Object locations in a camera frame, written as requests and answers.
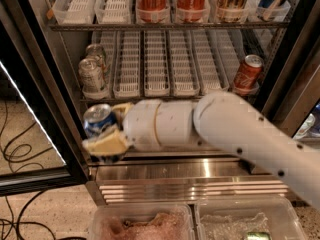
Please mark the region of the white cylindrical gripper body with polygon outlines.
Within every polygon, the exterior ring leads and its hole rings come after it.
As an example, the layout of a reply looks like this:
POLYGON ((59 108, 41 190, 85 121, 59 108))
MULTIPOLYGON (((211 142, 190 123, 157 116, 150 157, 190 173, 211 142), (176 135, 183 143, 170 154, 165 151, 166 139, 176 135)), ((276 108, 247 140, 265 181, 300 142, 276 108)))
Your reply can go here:
POLYGON ((139 151, 191 149, 200 137, 193 126, 192 101, 142 100, 126 114, 123 130, 139 151))

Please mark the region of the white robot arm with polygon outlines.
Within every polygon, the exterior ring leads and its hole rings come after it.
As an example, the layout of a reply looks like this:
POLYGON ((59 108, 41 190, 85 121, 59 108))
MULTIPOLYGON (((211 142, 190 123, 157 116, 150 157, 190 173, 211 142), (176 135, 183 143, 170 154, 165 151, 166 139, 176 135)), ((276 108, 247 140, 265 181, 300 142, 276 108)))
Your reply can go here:
POLYGON ((262 167, 297 196, 320 208, 320 153, 281 132, 239 96, 214 91, 199 101, 142 100, 101 104, 85 118, 115 114, 118 121, 82 141, 93 156, 167 148, 214 147, 262 167))

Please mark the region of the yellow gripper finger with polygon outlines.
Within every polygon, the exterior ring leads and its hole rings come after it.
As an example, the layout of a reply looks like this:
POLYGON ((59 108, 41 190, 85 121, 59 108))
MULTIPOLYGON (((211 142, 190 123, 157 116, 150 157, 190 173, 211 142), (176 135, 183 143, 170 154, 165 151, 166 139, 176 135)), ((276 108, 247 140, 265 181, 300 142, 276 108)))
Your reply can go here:
POLYGON ((111 133, 102 133, 98 137, 92 137, 82 141, 83 148, 94 156, 112 156, 125 153, 129 144, 125 135, 115 129, 111 133))
POLYGON ((115 113, 117 120, 122 121, 133 106, 134 104, 131 102, 121 103, 114 105, 112 111, 115 113))

